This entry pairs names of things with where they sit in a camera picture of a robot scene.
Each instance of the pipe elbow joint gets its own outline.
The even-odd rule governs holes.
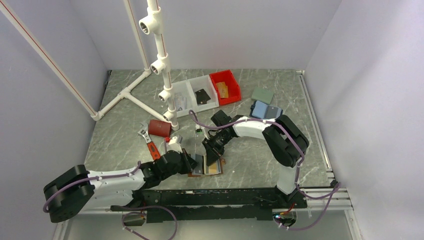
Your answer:
[[[138,21],[143,33],[149,35],[150,33],[162,34],[162,14],[161,9],[158,11],[152,11],[149,7],[147,8],[147,16],[143,17]]]
[[[103,118],[103,116],[104,116],[104,114],[101,112],[101,111],[98,111],[98,112],[96,112],[95,113],[95,115],[91,115],[91,118],[94,120],[94,121],[99,121],[100,119],[102,119]]]
[[[164,86],[163,90],[159,93],[158,97],[164,103],[168,100],[172,100],[174,98],[174,91],[172,86],[171,88],[166,88]]]
[[[166,111],[163,114],[163,117],[165,118],[166,121],[170,122],[171,119],[173,119],[175,116],[175,110],[174,111],[170,111],[170,109],[168,108],[168,111]]]
[[[168,59],[168,54],[166,54],[165,57],[157,55],[157,60],[150,65],[150,68],[156,75],[159,75],[164,71],[168,72],[170,70],[169,66],[170,63]]]

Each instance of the gray marble surface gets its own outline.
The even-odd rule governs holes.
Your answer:
[[[221,69],[175,69],[171,71],[173,82],[195,78]],[[292,69],[232,69],[242,99],[219,108],[197,114],[199,120],[213,125],[211,116],[222,109],[229,116],[248,116],[253,103],[251,95],[255,87],[274,92],[271,105],[283,109],[285,115],[309,139],[310,147],[300,171],[302,187],[328,186],[326,165],[320,152],[317,136],[307,108],[299,78]],[[142,70],[114,70],[110,76],[101,106],[109,103],[125,86],[132,83]],[[167,110],[157,94],[163,89],[161,75],[152,74],[143,80],[131,94],[159,113]],[[88,170],[113,171],[133,167],[137,161],[152,161],[145,140],[137,134],[140,122],[153,117],[128,99],[121,100],[95,125],[85,159]],[[172,133],[183,137],[182,146],[188,153],[204,154],[203,136],[196,136],[195,123],[189,116],[178,118],[180,129]],[[161,153],[164,152],[162,137],[151,136]],[[223,157],[226,164],[223,174],[208,177],[174,175],[163,181],[156,189],[216,189],[274,187],[278,180],[279,163],[274,159],[265,141],[255,138],[234,138],[225,146]]]

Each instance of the adjustable wrench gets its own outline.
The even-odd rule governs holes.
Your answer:
[[[150,152],[151,157],[154,161],[158,160],[161,157],[161,154],[158,151],[155,143],[152,142],[148,133],[149,125],[146,122],[141,123],[141,130],[138,132],[146,140],[147,148]]]

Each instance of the white panel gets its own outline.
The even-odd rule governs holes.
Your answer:
[[[88,177],[105,177],[111,175],[127,174],[135,168],[116,171],[90,171]],[[133,200],[133,191],[140,189],[144,184],[144,174],[139,169],[134,175],[103,178],[91,180],[94,185],[94,194],[81,211],[92,210],[94,208],[108,208],[112,205],[125,206]]]
[[[341,0],[158,0],[171,67],[305,69]],[[71,0],[110,69],[142,69],[121,0]],[[131,1],[147,14],[145,0]],[[149,62],[153,36],[141,36]]]
[[[250,117],[242,116],[237,121],[246,120]],[[275,119],[268,119],[267,121],[275,122]],[[271,124],[267,123],[264,124],[261,121],[246,121],[246,122],[240,122],[235,125],[233,125],[234,132],[239,137],[251,137],[256,139],[262,139],[265,140],[264,135],[262,132],[265,130],[265,128],[271,126]]]
[[[342,1],[306,68],[364,239],[424,239],[423,9],[417,0]]]
[[[295,190],[296,167],[280,165],[278,172],[277,188],[289,195]]]
[[[106,68],[69,1],[7,2],[96,109]],[[1,13],[0,25],[0,239],[49,240],[43,187],[84,162],[94,121]]]

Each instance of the white pvc pipe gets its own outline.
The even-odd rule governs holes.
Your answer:
[[[103,118],[103,116],[107,112],[109,112],[109,110],[111,108],[113,108],[117,103],[119,103],[119,101],[121,101],[122,98],[123,98],[123,96],[121,96],[120,94],[118,94],[114,99],[112,99],[112,101],[110,101],[106,106],[104,106],[102,110],[98,111],[97,112],[97,114],[99,114],[98,120],[100,120],[101,118]]]
[[[159,29],[157,29],[154,32],[154,41],[156,43],[157,48],[157,57],[158,59],[166,58],[166,67],[162,70],[162,77],[163,77],[163,87],[164,89],[171,89],[172,83],[171,83],[171,74],[170,74],[170,62],[168,60],[168,53],[165,48],[165,41],[164,41],[164,35],[163,35],[163,20],[162,20],[162,13],[161,8],[158,5],[157,0],[147,0],[147,6],[148,10],[147,13],[150,15],[152,14],[155,16],[155,20],[158,22]],[[175,107],[175,101],[174,98],[170,98],[168,101],[168,112],[166,112],[166,117],[170,116],[172,114],[172,118],[169,119],[172,125],[172,128],[174,130],[178,130],[178,122],[177,122],[177,112]]]
[[[9,22],[17,29],[22,37],[29,43],[35,52],[50,67],[56,76],[65,84],[68,90],[78,99],[81,105],[90,113],[91,117],[97,116],[97,112],[91,107],[87,100],[81,95],[77,88],[69,81],[69,78],[59,68],[58,64],[53,60],[52,56],[44,49],[36,37],[25,26],[22,20],[16,15],[13,9],[4,0],[0,0],[0,11],[6,16]]]
[[[147,0],[147,6],[155,12],[158,10],[158,2],[156,0]]]
[[[144,65],[144,70],[148,70],[150,69],[150,65],[147,61],[142,39],[139,34],[139,24],[134,19],[133,9],[131,8],[130,0],[123,0],[123,3],[125,5],[126,14],[128,15],[129,21],[131,22],[132,33],[134,34],[135,40],[137,42],[138,50],[140,51],[141,59]]]
[[[155,118],[161,120],[162,122],[168,122],[167,120],[165,120],[165,118],[164,118],[164,116],[162,116],[162,114],[158,113],[157,111],[153,110],[152,108],[150,108],[149,106],[144,104],[142,101],[135,98],[133,95],[131,95],[131,93],[129,93],[129,92],[124,93],[124,97],[126,99],[130,100],[131,102],[137,104],[140,108],[146,110],[146,112],[153,115]]]
[[[134,80],[129,86],[124,88],[122,91],[118,93],[118,95],[112,99],[106,106],[104,106],[100,111],[98,111],[97,117],[94,119],[96,121],[99,121],[103,118],[103,116],[109,112],[111,108],[113,108],[119,101],[121,101],[125,97],[125,93],[131,92],[139,83],[141,83],[145,78],[147,78],[151,74],[151,70],[144,71],[139,77],[137,77],[136,80]]]
[[[164,41],[162,41],[162,39],[163,39],[162,34],[154,35],[154,42],[156,43],[157,54],[160,57],[165,57],[167,55],[167,51],[165,50],[165,43]]]
[[[141,83],[145,78],[147,78],[148,76],[150,76],[151,74],[151,70],[145,70],[139,77],[137,77],[136,80],[134,80],[130,85],[127,86],[127,88],[129,88],[129,90],[133,90],[139,83]]]

